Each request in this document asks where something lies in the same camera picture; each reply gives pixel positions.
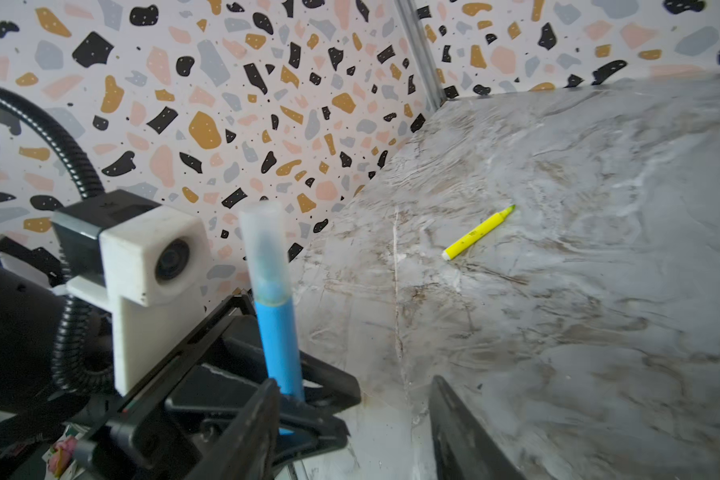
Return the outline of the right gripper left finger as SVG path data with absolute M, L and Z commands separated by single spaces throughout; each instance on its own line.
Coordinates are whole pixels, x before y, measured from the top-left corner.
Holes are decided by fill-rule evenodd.
M 277 383 L 269 379 L 185 479 L 273 479 L 279 415 L 280 390 Z

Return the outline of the clear cap for blue pen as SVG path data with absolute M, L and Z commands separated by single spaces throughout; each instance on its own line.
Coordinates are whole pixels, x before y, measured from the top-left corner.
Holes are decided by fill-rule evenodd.
M 292 289 L 282 205 L 247 204 L 240 211 L 240 228 L 255 301 L 271 307 L 286 303 Z

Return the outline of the yellow highlighter pen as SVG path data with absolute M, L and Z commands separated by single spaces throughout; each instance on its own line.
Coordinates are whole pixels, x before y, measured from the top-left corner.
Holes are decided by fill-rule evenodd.
M 508 208 L 494 213 L 484 220 L 478 226 L 473 228 L 467 234 L 463 235 L 459 240 L 445 248 L 441 257 L 445 261 L 451 261 L 461 255 L 465 250 L 474 245 L 477 241 L 488 235 L 501 225 L 515 210 L 516 206 L 511 205 Z

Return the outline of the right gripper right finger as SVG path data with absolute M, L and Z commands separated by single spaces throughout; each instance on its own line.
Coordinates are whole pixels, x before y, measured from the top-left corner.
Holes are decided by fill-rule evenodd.
M 438 479 L 524 479 L 450 384 L 439 375 L 432 379 L 429 414 Z

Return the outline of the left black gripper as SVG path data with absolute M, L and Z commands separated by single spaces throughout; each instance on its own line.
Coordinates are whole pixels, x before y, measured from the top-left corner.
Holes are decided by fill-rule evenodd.
M 51 360 L 65 305 L 58 259 L 0 238 L 0 455 L 92 425 L 120 399 L 115 391 L 69 393 L 52 378 Z

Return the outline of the blue green pen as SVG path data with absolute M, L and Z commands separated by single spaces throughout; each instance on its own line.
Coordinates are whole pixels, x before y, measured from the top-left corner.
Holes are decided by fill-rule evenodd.
M 269 378 L 287 398 L 303 402 L 305 392 L 293 301 L 271 306 L 254 301 Z

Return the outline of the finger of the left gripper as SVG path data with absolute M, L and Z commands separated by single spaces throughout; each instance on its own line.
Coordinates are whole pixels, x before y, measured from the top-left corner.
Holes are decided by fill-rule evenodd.
M 303 402 L 281 396 L 283 416 L 316 412 L 332 416 L 360 403 L 357 379 L 304 352 L 300 354 Z M 267 379 L 254 308 L 247 295 L 225 299 L 190 333 L 175 341 L 139 383 L 123 395 L 118 411 L 134 419 L 155 407 L 172 415 L 231 418 Z
M 350 376 L 310 355 L 302 400 L 263 372 L 260 349 L 186 347 L 93 427 L 74 458 L 96 479 L 272 479 L 341 450 Z

